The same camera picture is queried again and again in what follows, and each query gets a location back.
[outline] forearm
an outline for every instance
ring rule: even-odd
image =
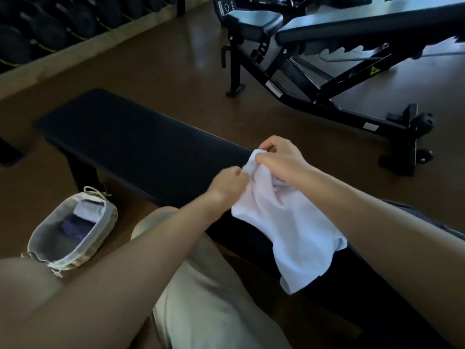
[[[296,187],[440,333],[465,346],[465,242],[316,169]]]
[[[202,195],[70,283],[3,347],[129,347],[173,274],[219,216]]]

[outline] hand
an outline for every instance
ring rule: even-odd
[[[250,177],[240,167],[229,167],[215,176],[205,193],[219,214],[218,218],[230,209],[246,190]]]
[[[305,175],[305,172],[317,171],[305,161],[302,153],[290,140],[271,136],[259,148],[266,149],[268,152],[257,154],[255,162],[265,165],[273,175],[291,186],[298,187],[300,178]]]

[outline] dark purple cloth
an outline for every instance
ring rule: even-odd
[[[95,223],[70,214],[61,223],[60,231],[70,239],[81,242],[94,226]]]

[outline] brown floor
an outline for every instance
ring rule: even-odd
[[[378,156],[388,148],[386,141],[292,110],[245,71],[245,92],[236,99],[227,98],[224,93],[229,71],[221,69],[219,56],[225,43],[226,33],[208,3],[1,102],[0,136],[26,152],[27,157],[14,167],[0,170],[0,258],[25,251],[38,223],[75,193],[65,159],[33,131],[32,122],[95,87],[249,148],[271,134],[289,138],[311,164],[327,173],[376,197],[410,204],[453,228],[465,229],[460,208],[465,193],[465,143],[460,138],[465,129],[465,58],[408,60],[337,98],[340,105],[375,116],[402,111],[410,102],[438,116],[438,127],[424,139],[436,158],[409,178],[394,176],[377,166]],[[120,218],[89,264],[129,240],[136,222],[155,208],[116,182],[108,183]],[[68,272],[65,280],[84,269]],[[252,294],[273,283],[263,276],[263,283],[254,284],[250,274],[237,269]],[[276,293],[277,297],[260,305],[286,327],[292,317],[286,314],[292,301],[279,289]],[[321,347],[331,347],[333,342],[323,344],[328,339],[319,335]],[[305,347],[301,336],[293,338],[297,338],[293,339],[296,347]]]

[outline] basket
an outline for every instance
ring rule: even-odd
[[[64,200],[32,233],[27,252],[21,255],[49,266],[56,275],[62,270],[72,270],[88,261],[97,252],[118,219],[116,206],[106,199],[106,194],[86,186],[84,192]],[[64,218],[73,213],[83,199],[103,202],[102,218],[81,242],[70,240],[59,231]]]

